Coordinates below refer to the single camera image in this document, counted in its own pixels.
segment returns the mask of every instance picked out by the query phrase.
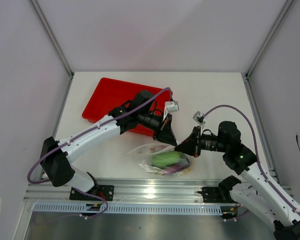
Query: transparent bag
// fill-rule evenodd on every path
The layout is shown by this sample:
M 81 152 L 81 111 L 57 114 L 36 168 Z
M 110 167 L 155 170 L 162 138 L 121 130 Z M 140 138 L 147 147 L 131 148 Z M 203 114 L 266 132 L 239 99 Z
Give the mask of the transparent bag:
M 146 172 L 160 176 L 179 176 L 190 171 L 193 158 L 174 151 L 174 146 L 164 143 L 150 143 L 137 147 L 128 153 Z

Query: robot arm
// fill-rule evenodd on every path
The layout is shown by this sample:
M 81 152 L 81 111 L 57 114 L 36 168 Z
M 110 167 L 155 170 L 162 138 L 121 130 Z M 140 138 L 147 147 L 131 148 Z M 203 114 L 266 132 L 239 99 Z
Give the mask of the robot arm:
M 202 123 L 203 118 L 197 116 L 196 120 Z M 257 156 L 240 138 L 234 122 L 221 122 L 217 136 L 212 132 L 205 134 L 201 125 L 194 127 L 191 135 L 175 150 L 194 157 L 200 156 L 201 150 L 224 153 L 225 164 L 248 183 L 234 176 L 227 177 L 219 184 L 222 198 L 247 207 L 270 226 L 277 240 L 300 240 L 300 204 L 263 170 Z
M 154 94 L 148 91 L 139 92 L 133 100 L 129 100 L 111 110 L 101 120 L 89 128 L 70 137 L 54 140 L 47 138 L 43 142 L 41 166 L 54 187 L 69 185 L 82 192 L 88 192 L 98 183 L 88 172 L 83 172 L 71 164 L 91 147 L 110 138 L 119 136 L 138 124 L 154 131 L 153 139 L 162 143 L 177 145 L 171 129 L 172 115 L 179 110 L 178 103 L 169 101 L 165 104 L 164 115 L 155 115 L 150 108 L 154 102 Z

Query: purple cable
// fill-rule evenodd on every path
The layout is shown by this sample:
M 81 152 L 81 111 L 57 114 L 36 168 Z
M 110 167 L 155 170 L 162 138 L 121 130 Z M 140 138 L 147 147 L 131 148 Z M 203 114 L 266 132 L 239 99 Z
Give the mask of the purple cable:
M 81 190 L 79 190 L 79 189 L 77 189 L 77 188 L 75 188 L 75 190 L 78 191 L 79 193 L 83 194 L 83 195 L 88 196 L 88 197 L 92 197 L 92 198 L 101 200 L 101 201 L 103 201 L 103 202 L 105 203 L 105 205 L 106 205 L 106 207 L 105 207 L 104 210 L 102 210 L 101 212 L 98 212 L 98 213 L 96 213 L 96 214 L 94 214 L 94 215 L 86 216 L 86 219 L 92 219 L 92 218 L 95 218 L 95 217 L 97 217 L 97 216 L 103 214 L 105 211 L 108 210 L 109 204 L 108 204 L 108 202 L 107 202 L 105 199 L 103 199 L 102 197 L 99 197 L 99 196 L 96 196 L 96 195 L 92 195 L 92 194 L 86 193 L 86 192 L 81 191 Z M 58 221 L 58 220 L 67 218 L 67 217 L 74 217 L 74 216 L 80 216 L 80 215 L 78 215 L 77 213 L 71 213 L 71 214 L 63 215 L 63 216 L 60 216 L 60 217 L 57 217 L 57 218 L 55 218 L 55 219 L 52 219 L 52 220 L 49 220 L 49 221 L 45 221 L 45 222 L 42 222 L 42 223 L 36 223 L 36 222 L 34 222 L 34 224 L 37 225 L 37 226 L 40 226 L 40 225 L 50 224 L 50 223 L 53 223 L 53 222 L 55 222 L 55 221 Z
M 96 213 L 96 214 L 94 214 L 94 215 L 92 215 L 92 216 L 88 216 L 87 219 L 95 218 L 95 217 L 97 217 L 97 216 L 103 214 L 105 211 L 108 210 L 109 204 L 108 204 L 108 202 L 107 202 L 105 199 L 103 199 L 102 197 L 99 197 L 99 196 L 95 196 L 95 195 L 86 193 L 86 192 L 81 191 L 81 190 L 79 190 L 79 189 L 77 189 L 77 188 L 75 188 L 75 190 L 78 191 L 79 193 L 83 194 L 83 195 L 86 195 L 86 196 L 91 197 L 91 198 L 99 199 L 99 200 L 101 200 L 102 202 L 105 203 L 105 209 L 104 209 L 104 210 L 102 210 L 101 212 L 98 212 L 98 213 Z
M 231 105 L 218 105 L 218 106 L 215 106 L 213 108 L 211 108 L 209 111 L 207 111 L 204 115 L 203 115 L 203 118 L 205 118 L 208 114 L 210 114 L 211 112 L 213 112 L 214 110 L 218 109 L 218 108 L 230 108 L 230 109 L 233 109 L 233 110 L 236 110 L 238 113 L 240 113 L 244 119 L 247 121 L 247 123 L 249 124 L 250 126 L 250 129 L 251 129 L 251 132 L 252 132 L 252 137 L 253 137 L 253 142 L 254 142 L 254 149 L 255 149 L 255 156 L 256 156 L 256 162 L 257 162 L 257 165 L 259 167 L 259 170 L 261 172 L 261 174 L 263 175 L 263 177 L 268 180 L 268 176 L 266 175 L 265 171 L 263 170 L 262 166 L 261 166 L 261 161 L 260 161 L 260 158 L 259 158 L 259 152 L 258 152 L 258 146 L 257 146 L 257 138 L 256 138 L 256 133 L 255 133 L 255 130 L 250 122 L 250 120 L 248 119 L 248 117 L 242 112 L 240 111 L 238 108 L 234 107 L 234 106 L 231 106 Z M 296 211 L 297 208 L 279 191 L 279 189 L 277 189 L 277 187 L 271 182 L 271 181 L 267 181 L 270 186 L 274 189 L 274 191 L 286 202 L 286 204 L 288 204 L 299 216 L 300 216 L 300 212 L 299 211 Z
M 235 219 L 238 220 L 242 217 L 244 217 L 245 215 L 247 215 L 249 213 L 249 209 L 247 209 L 244 213 L 242 213 L 241 215 L 237 216 L 237 217 L 234 217 L 234 218 L 230 218 L 230 219 L 227 219 L 226 222 L 230 222 L 230 221 L 234 221 Z
M 166 87 L 164 89 L 162 89 L 160 92 L 158 92 L 156 95 L 154 95 L 152 98 L 150 98 L 149 100 L 145 101 L 144 103 L 142 103 L 141 105 L 139 105 L 138 107 L 132 109 L 131 111 L 129 112 L 126 112 L 120 116 L 117 116 L 115 118 L 112 118 L 112 119 L 109 119 L 103 123 L 100 124 L 100 126 L 94 126 L 92 128 L 89 128 L 87 130 L 85 130 L 84 132 L 78 134 L 77 136 L 75 136 L 74 138 L 72 138 L 70 140 L 71 143 L 73 143 L 75 140 L 77 140 L 78 138 L 81 138 L 82 136 L 90 133 L 91 131 L 93 130 L 96 130 L 98 129 L 99 127 L 102 127 L 108 123 L 111 123 L 112 121 L 116 121 L 116 120 L 119 120 L 119 119 L 122 119 L 122 118 L 125 118 L 126 116 L 129 116 L 130 114 L 133 114 L 135 113 L 136 111 L 138 111 L 139 109 L 143 108 L 144 106 L 148 105 L 149 103 L 151 103 L 153 100 L 155 100 L 158 96 L 160 96 L 162 93 L 164 93 L 165 91 L 169 91 L 169 95 L 170 95 L 170 99 L 172 99 L 172 92 L 171 92 L 171 89 L 170 87 Z M 59 149 L 62 149 L 63 147 L 65 147 L 66 145 L 68 145 L 67 142 L 65 142 L 64 144 L 54 148 L 53 150 L 47 152 L 45 155 L 43 155 L 33 166 L 32 168 L 29 170 L 28 174 L 27 174 L 27 180 L 30 184 L 42 184 L 42 183 L 46 183 L 46 182 L 49 182 L 50 180 L 49 179 L 46 179 L 46 180 L 41 180 L 41 181 L 32 181 L 31 180 L 31 174 L 33 173 L 33 171 L 35 170 L 35 168 L 42 162 L 44 161 L 47 157 L 49 157 L 51 154 L 53 154 L 55 151 L 58 151 Z

